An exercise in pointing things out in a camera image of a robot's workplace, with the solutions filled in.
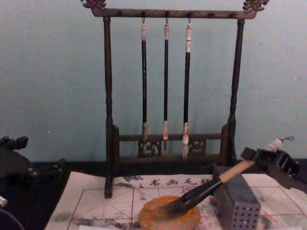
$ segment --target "wire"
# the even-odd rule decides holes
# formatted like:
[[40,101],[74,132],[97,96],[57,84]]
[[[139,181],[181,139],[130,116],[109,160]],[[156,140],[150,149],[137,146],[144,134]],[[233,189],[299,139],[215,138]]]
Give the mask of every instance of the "wire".
[[143,24],[145,23],[145,11],[142,11],[142,22],[143,22]]
[[192,14],[193,14],[192,11],[190,11],[190,12],[188,13],[188,21],[189,21],[189,24],[191,23],[191,16],[192,16]]
[[284,140],[292,141],[292,140],[294,140],[294,137],[288,137],[288,138],[281,139],[282,142],[283,142]]
[[165,12],[165,22],[168,24],[169,11]]
[[8,211],[0,208],[0,213],[4,213],[5,215],[7,215],[8,217],[10,217],[15,223],[16,225],[21,229],[21,230],[25,230],[25,228],[23,227],[23,225],[19,222],[19,220],[13,216],[11,213],[9,213]]

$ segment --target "perforated metal box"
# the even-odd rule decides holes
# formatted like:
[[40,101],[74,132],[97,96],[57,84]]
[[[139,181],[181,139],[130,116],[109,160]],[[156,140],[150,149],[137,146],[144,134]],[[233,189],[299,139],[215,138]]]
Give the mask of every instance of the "perforated metal box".
[[[213,178],[229,168],[217,166]],[[253,191],[240,174],[214,192],[217,207],[222,216],[224,229],[255,230],[259,220],[261,205]]]

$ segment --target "brush handle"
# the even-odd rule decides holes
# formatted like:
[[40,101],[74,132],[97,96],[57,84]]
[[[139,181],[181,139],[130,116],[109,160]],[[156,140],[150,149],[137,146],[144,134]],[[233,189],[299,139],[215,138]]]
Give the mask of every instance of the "brush handle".
[[247,161],[247,160],[241,161],[239,164],[235,165],[234,167],[232,167],[228,171],[224,172],[220,176],[220,179],[221,179],[221,181],[223,181],[223,183],[226,183],[227,181],[229,181],[232,178],[234,178],[235,176],[239,175],[245,169],[250,168],[254,164],[255,164],[254,161]]
[[147,122],[147,67],[146,67],[146,25],[142,24],[142,84],[143,84],[143,123]]
[[168,88],[168,34],[169,26],[165,25],[165,47],[164,47],[164,120],[167,121],[167,88]]
[[186,209],[189,210],[211,195],[221,185],[223,185],[223,182],[217,177],[187,192],[181,197],[181,200],[184,202]]
[[186,40],[186,65],[185,65],[185,81],[184,81],[183,123],[188,122],[188,112],[189,112],[189,75],[190,75],[191,35],[192,35],[192,26],[189,23],[187,26],[187,40]]

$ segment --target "carved wooden panel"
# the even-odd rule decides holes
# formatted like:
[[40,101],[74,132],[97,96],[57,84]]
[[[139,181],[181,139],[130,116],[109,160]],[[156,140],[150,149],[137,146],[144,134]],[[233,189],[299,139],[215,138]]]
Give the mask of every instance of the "carved wooden panel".
[[86,0],[85,3],[83,3],[83,6],[85,8],[97,8],[100,11],[103,11],[106,8],[106,0]]
[[138,142],[139,157],[159,157],[162,155],[162,140],[148,141],[146,144],[146,154],[142,152],[142,141]]
[[243,3],[243,9],[245,13],[252,13],[253,11],[262,11],[264,7],[262,5],[268,4],[270,0],[245,0]]
[[206,155],[206,140],[194,140],[189,142],[189,155]]

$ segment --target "light blue wall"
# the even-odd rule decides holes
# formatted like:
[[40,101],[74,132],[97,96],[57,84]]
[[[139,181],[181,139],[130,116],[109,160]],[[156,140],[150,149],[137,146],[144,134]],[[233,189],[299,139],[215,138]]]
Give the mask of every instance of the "light blue wall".
[[[108,7],[239,10],[243,0],[110,0]],[[307,1],[271,0],[246,21],[237,103],[237,153],[294,135],[307,153]],[[229,115],[235,20],[192,19],[190,133],[220,132]],[[148,126],[163,126],[164,19],[147,19]],[[185,27],[170,19],[169,129],[181,133]],[[142,127],[141,20],[111,22],[113,118]],[[103,23],[80,1],[0,1],[0,136],[27,135],[33,161],[105,159]],[[218,150],[219,143],[209,145]],[[169,154],[180,143],[169,145]],[[123,155],[136,147],[121,146]]]

